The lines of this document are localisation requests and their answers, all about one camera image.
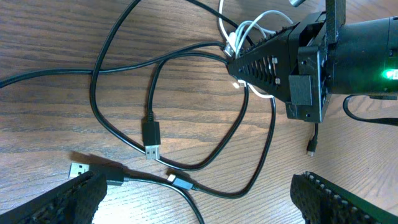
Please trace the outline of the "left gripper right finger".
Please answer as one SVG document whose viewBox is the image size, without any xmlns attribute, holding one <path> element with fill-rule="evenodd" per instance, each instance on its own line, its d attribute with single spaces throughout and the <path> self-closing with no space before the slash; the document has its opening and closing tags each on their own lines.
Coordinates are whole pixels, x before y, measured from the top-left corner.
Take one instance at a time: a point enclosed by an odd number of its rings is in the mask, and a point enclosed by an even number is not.
<svg viewBox="0 0 398 224">
<path fill-rule="evenodd" d="M 309 171 L 293 175 L 290 198 L 306 223 L 397 223 L 396 215 Z"/>
</svg>

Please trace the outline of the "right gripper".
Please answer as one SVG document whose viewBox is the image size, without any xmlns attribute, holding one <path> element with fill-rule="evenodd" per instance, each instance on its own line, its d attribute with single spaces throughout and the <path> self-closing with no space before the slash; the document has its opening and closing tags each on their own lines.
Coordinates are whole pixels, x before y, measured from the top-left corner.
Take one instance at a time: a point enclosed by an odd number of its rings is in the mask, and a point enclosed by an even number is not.
<svg viewBox="0 0 398 224">
<path fill-rule="evenodd" d="M 294 68 L 288 40 L 295 37 Z M 289 119 L 311 123 L 323 122 L 332 95 L 395 100 L 397 18 L 345 24 L 327 44 L 325 12 L 309 14 L 230 60 L 228 72 L 286 102 Z"/>
</svg>

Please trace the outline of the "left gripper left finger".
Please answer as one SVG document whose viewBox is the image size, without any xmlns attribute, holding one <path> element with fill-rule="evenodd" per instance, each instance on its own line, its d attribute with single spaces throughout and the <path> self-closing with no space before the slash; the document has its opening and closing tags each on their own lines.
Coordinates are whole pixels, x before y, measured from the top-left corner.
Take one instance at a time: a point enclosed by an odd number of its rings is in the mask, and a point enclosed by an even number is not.
<svg viewBox="0 0 398 224">
<path fill-rule="evenodd" d="M 91 223 L 108 185 L 103 174 L 85 172 L 1 215 L 1 223 Z"/>
</svg>

